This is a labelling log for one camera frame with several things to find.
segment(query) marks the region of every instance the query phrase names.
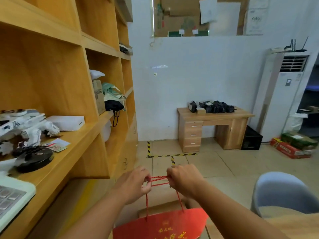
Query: black drawstring bag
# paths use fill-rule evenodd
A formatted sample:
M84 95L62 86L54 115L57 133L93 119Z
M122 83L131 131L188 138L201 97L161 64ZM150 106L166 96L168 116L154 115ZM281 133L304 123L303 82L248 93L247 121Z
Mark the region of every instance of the black drawstring bag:
M118 122L118 117L120 116L120 110L124 109L124 106L121 102L119 101L114 101L114 100L108 100L104 102L105 104L105 110L106 111L113 111L113 127L117 126Z

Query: forearm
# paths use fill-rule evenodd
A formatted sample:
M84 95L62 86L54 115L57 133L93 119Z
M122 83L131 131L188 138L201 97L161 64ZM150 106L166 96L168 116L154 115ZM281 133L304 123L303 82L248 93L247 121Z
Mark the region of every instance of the forearm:
M85 213L60 239L106 239L125 202L111 191Z
M196 201L225 239L288 239L279 229L235 202L208 182L197 189Z

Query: black plastic crate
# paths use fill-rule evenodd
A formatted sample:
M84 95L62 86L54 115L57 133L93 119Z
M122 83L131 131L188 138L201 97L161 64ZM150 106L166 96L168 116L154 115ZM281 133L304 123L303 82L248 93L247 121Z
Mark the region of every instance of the black plastic crate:
M241 149L259 150L262 139L263 137L258 132L256 132L250 126L247 126Z

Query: red rope handle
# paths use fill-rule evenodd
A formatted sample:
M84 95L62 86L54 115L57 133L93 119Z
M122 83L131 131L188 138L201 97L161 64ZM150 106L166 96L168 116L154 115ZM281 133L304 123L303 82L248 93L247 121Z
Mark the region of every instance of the red rope handle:
M154 182L154 181L158 181L158 180L162 180L162 179L166 179L167 176L155 176L155 177L148 177L147 178L147 181L148 182ZM162 184L157 184L157 185L152 185L153 186L159 186L159 185L166 185L166 184L169 184L169 182L167 183L162 183ZM181 204L181 209L182 211L184 211L184 208L183 208L183 204L181 202L181 198L179 197L179 194L178 194L178 191L176 190L176 193L177 193L177 197L178 197L178 201L180 202ZM148 217L148 196L146 194L146 220L147 220L147 217Z

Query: blue chair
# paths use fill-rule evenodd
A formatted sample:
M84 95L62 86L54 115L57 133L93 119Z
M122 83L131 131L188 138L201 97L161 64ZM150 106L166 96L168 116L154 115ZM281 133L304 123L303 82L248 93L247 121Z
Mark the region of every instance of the blue chair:
M312 214L319 212L319 199L295 176L269 172L258 178L250 210L262 217L259 211L261 206L279 206Z

